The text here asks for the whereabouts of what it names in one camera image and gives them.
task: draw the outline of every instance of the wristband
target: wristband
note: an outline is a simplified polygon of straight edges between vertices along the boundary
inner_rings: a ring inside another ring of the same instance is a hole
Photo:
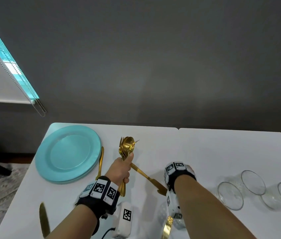
[[[106,176],[101,176],[97,181],[90,183],[80,194],[75,205],[86,205],[93,211],[97,218],[97,225],[93,235],[99,227],[99,218],[108,214],[113,214],[116,210],[119,198],[118,185],[111,182]]]
[[[190,168],[190,166],[184,164],[183,162],[171,162],[167,164],[164,177],[169,191],[173,190],[173,192],[175,192],[175,180],[178,176],[183,174],[189,175],[190,177],[193,177],[195,180],[197,180],[194,171]]]

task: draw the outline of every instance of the person's left hand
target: person's left hand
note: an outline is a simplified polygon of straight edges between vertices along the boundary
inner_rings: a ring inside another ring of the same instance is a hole
[[[125,161],[122,161],[122,158],[117,158],[112,163],[105,176],[118,186],[120,186],[122,181],[127,184],[129,182],[130,163],[133,161],[133,158],[134,153],[130,153]]]

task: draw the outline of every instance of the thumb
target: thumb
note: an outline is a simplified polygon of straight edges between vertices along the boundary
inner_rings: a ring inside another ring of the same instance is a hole
[[[134,153],[130,153],[129,156],[125,159],[125,163],[130,165],[130,163],[133,161]]]

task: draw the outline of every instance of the knife blade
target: knife blade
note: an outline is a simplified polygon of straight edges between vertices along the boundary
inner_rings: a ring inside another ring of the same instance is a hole
[[[40,217],[40,225],[43,237],[46,238],[50,234],[50,225],[49,220],[47,218],[47,211],[45,209],[44,203],[41,202],[39,208],[39,217]]]

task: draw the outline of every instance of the gray wall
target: gray wall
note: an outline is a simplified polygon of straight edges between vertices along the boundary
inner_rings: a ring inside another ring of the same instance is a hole
[[[0,0],[48,110],[0,104],[0,150],[52,122],[281,132],[281,0]]]

